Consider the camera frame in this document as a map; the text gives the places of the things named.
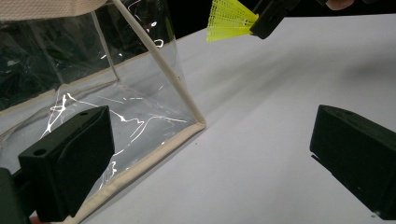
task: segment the white tabletop surface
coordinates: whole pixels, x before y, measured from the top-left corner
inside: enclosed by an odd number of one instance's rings
[[[396,14],[285,19],[265,40],[177,41],[207,128],[84,223],[376,224],[311,158],[319,105],[396,131]]]

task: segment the shuttlecock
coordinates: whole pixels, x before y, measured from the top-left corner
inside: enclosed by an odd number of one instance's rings
[[[213,0],[207,25],[206,41],[238,35],[251,35],[250,28],[259,18],[237,0]]]

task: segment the clear plastic bag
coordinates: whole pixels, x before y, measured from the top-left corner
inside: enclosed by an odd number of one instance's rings
[[[166,2],[122,3],[139,27],[113,2],[51,19],[10,21],[0,12],[1,167],[16,172],[18,155],[41,137],[83,110],[110,108],[116,153],[69,222],[205,127],[184,85]]]

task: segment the screw hole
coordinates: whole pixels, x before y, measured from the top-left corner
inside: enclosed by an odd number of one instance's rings
[[[33,154],[34,154],[35,156],[41,156],[41,155],[46,154],[46,152],[47,152],[46,149],[41,148],[41,149],[36,150]]]

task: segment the beige fabric trim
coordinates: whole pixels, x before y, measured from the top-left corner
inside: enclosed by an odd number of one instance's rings
[[[96,10],[106,0],[2,0],[0,21],[23,21],[79,16]]]
[[[68,217],[63,223],[77,224],[83,221],[121,189],[130,185],[148,169],[154,167],[159,161],[204,128],[204,124],[196,123],[172,137],[165,144],[148,154],[147,157],[133,165],[131,169],[125,170],[116,175],[107,184],[105,184],[104,187],[96,191],[88,200],[85,201],[75,217]]]

